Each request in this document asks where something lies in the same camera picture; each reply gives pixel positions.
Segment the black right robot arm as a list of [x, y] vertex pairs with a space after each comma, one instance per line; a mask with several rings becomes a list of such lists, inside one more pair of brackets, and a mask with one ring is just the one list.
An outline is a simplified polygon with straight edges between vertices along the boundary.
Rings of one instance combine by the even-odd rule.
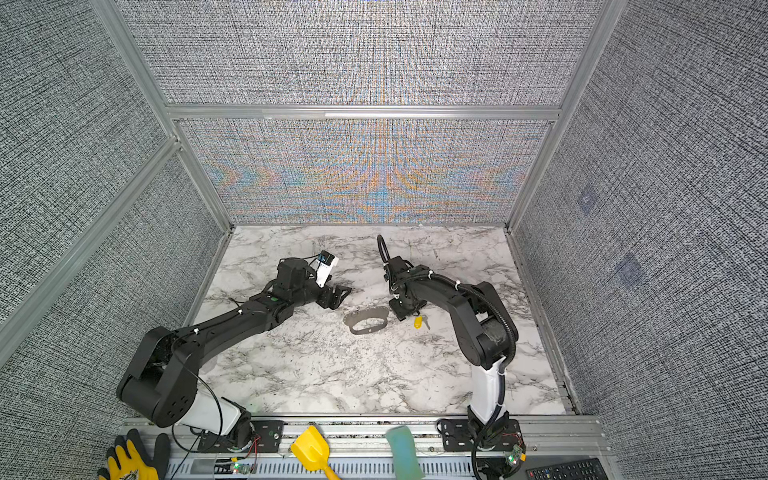
[[462, 283], [400, 256], [385, 260], [383, 268], [393, 295], [389, 306], [399, 320], [429, 304], [448, 313], [459, 350], [472, 366], [469, 428], [474, 444], [488, 448], [508, 419], [505, 373], [519, 339], [498, 293], [488, 282]]

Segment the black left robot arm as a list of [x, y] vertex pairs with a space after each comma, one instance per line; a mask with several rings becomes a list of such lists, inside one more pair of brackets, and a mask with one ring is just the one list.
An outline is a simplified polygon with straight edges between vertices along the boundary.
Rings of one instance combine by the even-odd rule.
[[161, 428], [186, 425], [217, 435], [213, 445], [243, 449], [253, 436], [251, 414], [217, 396], [200, 380], [200, 367], [236, 344], [277, 328], [298, 307], [315, 303], [337, 309], [351, 292], [327, 284], [337, 263], [327, 251], [310, 260], [282, 259], [277, 277], [239, 306], [189, 327], [148, 331], [118, 383], [117, 398]]

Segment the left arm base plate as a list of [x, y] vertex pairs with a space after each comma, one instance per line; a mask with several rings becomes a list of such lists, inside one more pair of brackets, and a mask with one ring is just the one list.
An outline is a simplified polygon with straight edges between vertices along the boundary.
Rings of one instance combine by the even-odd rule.
[[249, 451], [277, 453], [285, 423], [281, 420], [238, 422], [226, 435], [204, 433], [197, 450], [202, 453], [245, 454]]

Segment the yellow capped key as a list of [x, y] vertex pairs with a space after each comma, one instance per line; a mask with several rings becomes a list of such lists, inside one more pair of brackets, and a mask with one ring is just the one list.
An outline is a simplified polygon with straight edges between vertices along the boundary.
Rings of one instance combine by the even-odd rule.
[[426, 315], [418, 315], [414, 318], [414, 327], [416, 329], [426, 328], [429, 329], [428, 318]]

